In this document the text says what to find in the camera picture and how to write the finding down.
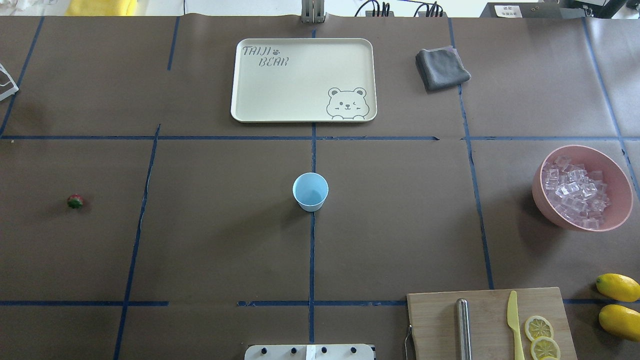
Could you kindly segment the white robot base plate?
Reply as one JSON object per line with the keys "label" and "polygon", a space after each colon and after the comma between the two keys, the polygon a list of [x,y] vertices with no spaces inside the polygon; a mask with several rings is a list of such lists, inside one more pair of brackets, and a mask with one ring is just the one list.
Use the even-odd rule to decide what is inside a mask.
{"label": "white robot base plate", "polygon": [[247,348],[245,360],[375,360],[375,347],[364,343],[256,344]]}

